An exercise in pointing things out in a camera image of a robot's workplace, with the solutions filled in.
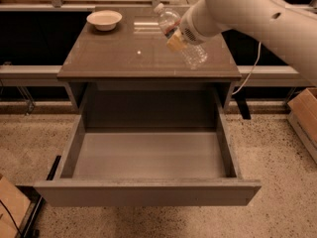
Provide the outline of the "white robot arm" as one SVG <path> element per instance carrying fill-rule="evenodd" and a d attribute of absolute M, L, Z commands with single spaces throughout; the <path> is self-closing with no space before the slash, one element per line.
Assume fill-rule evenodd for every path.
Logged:
<path fill-rule="evenodd" d="M 167 46 L 180 51 L 231 29 L 262 43 L 317 85 L 317 15 L 283 0 L 199 0 L 183 15 Z"/>

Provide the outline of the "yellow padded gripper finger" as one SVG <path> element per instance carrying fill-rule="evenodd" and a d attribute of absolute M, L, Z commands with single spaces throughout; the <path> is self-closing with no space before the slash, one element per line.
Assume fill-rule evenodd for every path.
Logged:
<path fill-rule="evenodd" d="M 176 30 L 166 43 L 172 52 L 179 52 L 187 47 L 186 40 L 182 37 L 180 30 Z"/>

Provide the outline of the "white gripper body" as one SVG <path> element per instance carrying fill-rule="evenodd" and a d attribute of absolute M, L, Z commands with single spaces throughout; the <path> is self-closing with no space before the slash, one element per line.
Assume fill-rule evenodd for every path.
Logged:
<path fill-rule="evenodd" d="M 200 45 L 209 40 L 201 35 L 195 28 L 192 17 L 192 9 L 189 9 L 181 18 L 179 30 L 183 38 L 191 45 Z"/>

